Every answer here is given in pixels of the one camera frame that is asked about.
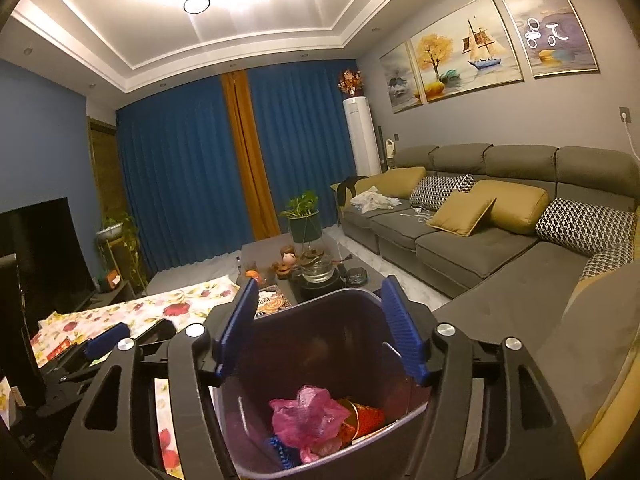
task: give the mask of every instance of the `white tower air conditioner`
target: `white tower air conditioner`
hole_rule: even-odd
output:
[[[350,97],[344,100],[356,173],[371,176],[380,173],[380,158],[376,133],[373,129],[369,101],[366,97]]]

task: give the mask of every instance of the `green plant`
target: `green plant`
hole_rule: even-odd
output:
[[[287,209],[280,213],[288,219],[306,218],[318,212],[318,196],[313,191],[305,191],[302,195],[289,200]]]
[[[144,270],[142,270],[142,260],[140,259],[140,240],[138,239],[138,227],[133,216],[123,210],[111,211],[109,215],[102,218],[102,225],[106,229],[116,224],[122,223],[123,244],[131,255],[131,280],[134,285],[146,288],[148,281]]]

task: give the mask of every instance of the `pink plastic bag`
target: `pink plastic bag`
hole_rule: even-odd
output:
[[[296,399],[274,399],[269,405],[274,433],[285,446],[302,450],[304,463],[317,460],[316,452],[325,456],[340,449],[341,442],[335,438],[349,410],[333,400],[328,390],[303,386]]]

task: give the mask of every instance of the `floor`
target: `floor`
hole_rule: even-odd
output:
[[[425,304],[431,310],[436,310],[449,301],[447,296],[347,237],[342,232],[342,227],[338,225],[327,227],[324,229],[324,234],[334,238],[339,244],[346,247],[351,253],[376,269],[383,276],[394,274],[410,300]],[[238,277],[237,258],[239,257],[240,251],[235,251],[197,264],[163,270],[156,274],[149,283],[147,287],[148,294],[160,294],[175,288],[207,282],[225,275],[229,275],[231,280],[235,281]]]

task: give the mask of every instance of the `sofa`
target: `sofa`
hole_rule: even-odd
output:
[[[420,146],[400,151],[395,165],[400,170],[422,170],[420,174],[405,174],[413,181],[404,183],[403,189],[416,186],[420,175],[472,174],[475,182],[507,181],[546,190],[549,201],[564,198],[632,213],[640,202],[638,165],[628,154],[611,150],[483,143]],[[397,179],[397,171],[387,173]],[[359,181],[356,193],[372,185],[385,187],[380,186],[385,175]],[[568,316],[568,302],[577,290],[588,256],[542,241],[535,232],[516,234],[484,220],[467,237],[444,232],[418,221],[405,191],[398,198],[401,205],[393,210],[366,214],[347,202],[338,208],[344,233],[452,298],[435,311],[438,320],[452,323],[478,340],[520,338],[547,375],[567,415],[580,444],[587,478],[610,478],[598,477],[598,471],[602,474],[607,468],[611,470],[612,455],[615,450],[620,453],[625,433],[635,428],[634,442],[640,444],[640,417],[636,418],[640,409],[640,358],[632,370],[640,342],[636,337],[640,326],[640,262],[590,286],[588,294],[578,297],[581,306],[574,304]],[[619,298],[624,314],[617,314],[616,320],[609,322],[604,305]],[[593,339],[585,337],[598,337],[599,331],[609,344],[604,349],[598,347],[602,351],[593,355]],[[598,368],[594,362],[603,356],[609,361]],[[626,384],[626,404],[623,415],[618,412],[616,418],[610,407],[620,400],[615,393],[622,391],[622,384]],[[611,415],[608,425],[605,412]],[[615,429],[602,429],[611,426]],[[615,471],[619,473],[625,467],[628,469],[618,466]]]

